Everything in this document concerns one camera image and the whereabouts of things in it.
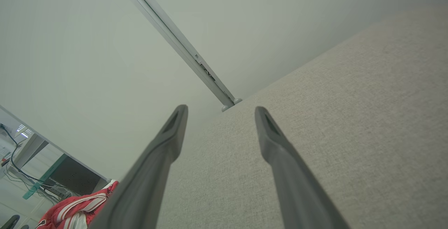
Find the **red basketball jersey number 23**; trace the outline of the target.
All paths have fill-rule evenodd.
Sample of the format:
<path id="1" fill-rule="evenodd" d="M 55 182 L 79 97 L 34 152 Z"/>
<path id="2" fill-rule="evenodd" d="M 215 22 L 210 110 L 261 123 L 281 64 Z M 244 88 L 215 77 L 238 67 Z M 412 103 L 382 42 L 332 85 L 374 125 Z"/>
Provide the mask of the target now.
<path id="1" fill-rule="evenodd" d="M 35 229 L 88 229 L 118 184 L 111 180 L 93 194 L 64 199 L 43 215 Z"/>

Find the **green strip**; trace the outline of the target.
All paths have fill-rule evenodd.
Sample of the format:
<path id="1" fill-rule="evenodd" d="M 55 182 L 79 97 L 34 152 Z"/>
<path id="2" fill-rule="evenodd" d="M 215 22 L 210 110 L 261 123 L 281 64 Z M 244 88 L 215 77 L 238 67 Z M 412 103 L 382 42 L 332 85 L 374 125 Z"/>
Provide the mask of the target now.
<path id="1" fill-rule="evenodd" d="M 22 196 L 23 199 L 29 199 L 34 194 L 49 199 L 50 201 L 62 200 L 71 196 L 67 186 L 63 185 L 54 176 L 57 170 L 62 168 L 62 163 L 68 158 L 62 154 L 39 178 L 33 177 L 24 170 L 22 175 L 29 181 L 27 183 L 27 192 Z"/>

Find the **black flat panel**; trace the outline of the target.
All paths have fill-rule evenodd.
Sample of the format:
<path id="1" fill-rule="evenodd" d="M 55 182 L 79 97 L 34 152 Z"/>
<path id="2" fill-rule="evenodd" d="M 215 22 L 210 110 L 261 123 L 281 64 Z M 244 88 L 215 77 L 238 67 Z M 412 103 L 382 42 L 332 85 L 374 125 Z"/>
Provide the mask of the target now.
<path id="1" fill-rule="evenodd" d="M 64 159 L 50 175 L 57 184 L 79 195 L 87 195 L 94 192 L 102 179 L 79 162 L 63 154 Z"/>

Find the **grey partition post with feet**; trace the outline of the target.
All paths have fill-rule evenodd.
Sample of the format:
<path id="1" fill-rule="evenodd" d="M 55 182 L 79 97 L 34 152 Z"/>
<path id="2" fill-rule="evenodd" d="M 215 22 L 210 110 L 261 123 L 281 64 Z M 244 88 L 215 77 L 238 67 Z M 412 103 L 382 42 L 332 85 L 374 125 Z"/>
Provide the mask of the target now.
<path id="1" fill-rule="evenodd" d="M 242 102 L 236 98 L 219 79 L 218 75 L 206 63 L 204 58 L 188 41 L 185 35 L 171 20 L 156 0 L 131 0 L 144 17 L 163 36 L 166 42 L 177 52 L 182 60 L 192 69 L 198 78 L 208 87 L 215 97 L 222 103 L 224 112 L 232 106 Z"/>

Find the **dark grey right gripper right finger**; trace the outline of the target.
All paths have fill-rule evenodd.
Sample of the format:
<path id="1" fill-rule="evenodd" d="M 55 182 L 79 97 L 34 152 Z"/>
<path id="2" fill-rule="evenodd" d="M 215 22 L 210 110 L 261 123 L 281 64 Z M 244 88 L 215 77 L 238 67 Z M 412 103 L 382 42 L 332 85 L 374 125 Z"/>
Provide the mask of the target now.
<path id="1" fill-rule="evenodd" d="M 269 111 L 255 109 L 260 151 L 271 166 L 285 229 L 350 229 Z"/>

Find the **grey desk leg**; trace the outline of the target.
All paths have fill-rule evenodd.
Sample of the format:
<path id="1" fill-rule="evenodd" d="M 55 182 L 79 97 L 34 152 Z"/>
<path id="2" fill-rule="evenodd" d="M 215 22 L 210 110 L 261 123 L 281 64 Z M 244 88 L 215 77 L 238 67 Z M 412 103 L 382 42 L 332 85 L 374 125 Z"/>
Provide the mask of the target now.
<path id="1" fill-rule="evenodd" d="M 29 137 L 27 142 L 21 146 L 19 151 L 14 153 L 13 162 L 16 168 L 21 169 L 48 144 L 48 141 L 37 134 L 33 134 L 31 137 Z"/>

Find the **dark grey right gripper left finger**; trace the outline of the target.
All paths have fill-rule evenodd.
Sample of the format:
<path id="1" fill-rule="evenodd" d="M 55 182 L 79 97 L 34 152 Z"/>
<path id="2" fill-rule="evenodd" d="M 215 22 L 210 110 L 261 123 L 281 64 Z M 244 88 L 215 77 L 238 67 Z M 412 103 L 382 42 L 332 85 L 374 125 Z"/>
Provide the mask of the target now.
<path id="1" fill-rule="evenodd" d="M 181 154 L 188 106 L 177 106 L 89 229 L 156 229 L 171 164 Z"/>

